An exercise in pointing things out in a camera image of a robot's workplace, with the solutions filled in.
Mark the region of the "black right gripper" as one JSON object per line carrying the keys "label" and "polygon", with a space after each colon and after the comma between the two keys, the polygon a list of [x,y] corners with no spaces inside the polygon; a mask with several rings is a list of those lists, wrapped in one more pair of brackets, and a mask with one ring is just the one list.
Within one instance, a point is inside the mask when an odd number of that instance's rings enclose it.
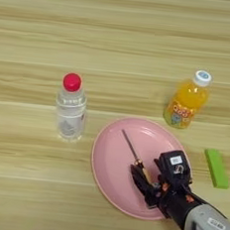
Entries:
{"label": "black right gripper", "polygon": [[196,194],[190,191],[188,186],[180,186],[174,189],[171,184],[163,179],[164,161],[154,159],[159,169],[157,184],[148,182],[144,171],[138,165],[130,165],[131,176],[134,184],[141,191],[149,209],[157,207],[166,218],[170,218],[177,225],[184,225],[188,213],[202,204]]}

